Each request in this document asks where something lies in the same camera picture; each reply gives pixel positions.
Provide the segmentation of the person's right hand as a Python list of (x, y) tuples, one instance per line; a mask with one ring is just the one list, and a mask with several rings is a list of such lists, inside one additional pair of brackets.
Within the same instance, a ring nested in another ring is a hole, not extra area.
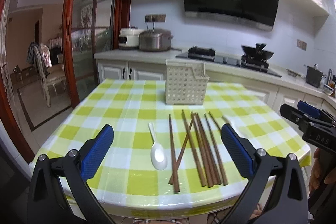
[(318, 189), (319, 185), (323, 181), (325, 184), (333, 184), (336, 181), (336, 170), (335, 168), (329, 172), (326, 178), (323, 179), (325, 171), (322, 168), (321, 163), (319, 162), (321, 150), (317, 148), (314, 152), (314, 164), (311, 169), (310, 179), (309, 179), (309, 196)]

